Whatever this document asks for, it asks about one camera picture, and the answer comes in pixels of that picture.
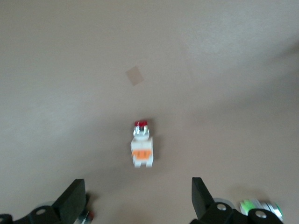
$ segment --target red cap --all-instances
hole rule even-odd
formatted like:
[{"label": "red cap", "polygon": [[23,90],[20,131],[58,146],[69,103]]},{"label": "red cap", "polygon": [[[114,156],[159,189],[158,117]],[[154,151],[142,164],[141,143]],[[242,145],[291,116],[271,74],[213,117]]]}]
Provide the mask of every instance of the red cap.
[{"label": "red cap", "polygon": [[148,121],[147,120],[140,120],[140,121],[135,121],[135,126],[146,126],[148,125]]}]

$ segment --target gray surface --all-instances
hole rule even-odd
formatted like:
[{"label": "gray surface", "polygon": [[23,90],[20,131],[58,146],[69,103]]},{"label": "gray surface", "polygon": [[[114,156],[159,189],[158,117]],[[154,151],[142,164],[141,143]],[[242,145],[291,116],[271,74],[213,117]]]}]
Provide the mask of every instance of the gray surface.
[{"label": "gray surface", "polygon": [[[187,224],[213,197],[277,202],[299,223],[299,1],[0,1],[0,211],[76,178],[94,224]],[[132,86],[126,71],[143,81]],[[153,168],[134,169],[149,119]]]}]

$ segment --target white toy block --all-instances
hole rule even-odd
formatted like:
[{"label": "white toy block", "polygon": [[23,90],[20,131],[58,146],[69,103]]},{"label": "white toy block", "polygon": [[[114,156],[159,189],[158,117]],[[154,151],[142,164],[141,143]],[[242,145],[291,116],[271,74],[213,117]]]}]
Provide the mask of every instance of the white toy block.
[{"label": "white toy block", "polygon": [[141,165],[152,167],[154,161],[153,138],[150,137],[147,140],[133,139],[131,152],[135,168],[139,168]]}]

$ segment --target beige square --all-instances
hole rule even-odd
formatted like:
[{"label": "beige square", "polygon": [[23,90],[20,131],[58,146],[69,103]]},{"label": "beige square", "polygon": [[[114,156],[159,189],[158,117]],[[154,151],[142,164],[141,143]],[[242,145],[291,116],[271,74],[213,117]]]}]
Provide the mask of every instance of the beige square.
[{"label": "beige square", "polygon": [[144,80],[137,66],[126,71],[126,74],[133,86],[139,84]]}]

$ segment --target orange block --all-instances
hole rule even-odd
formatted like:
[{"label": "orange block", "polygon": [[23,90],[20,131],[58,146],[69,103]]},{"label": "orange block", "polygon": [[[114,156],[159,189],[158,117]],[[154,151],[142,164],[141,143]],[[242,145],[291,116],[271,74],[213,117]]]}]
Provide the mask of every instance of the orange block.
[{"label": "orange block", "polygon": [[132,156],[136,156],[136,159],[138,160],[148,160],[150,158],[150,156],[152,155],[152,151],[151,150],[134,150],[132,152]]}]

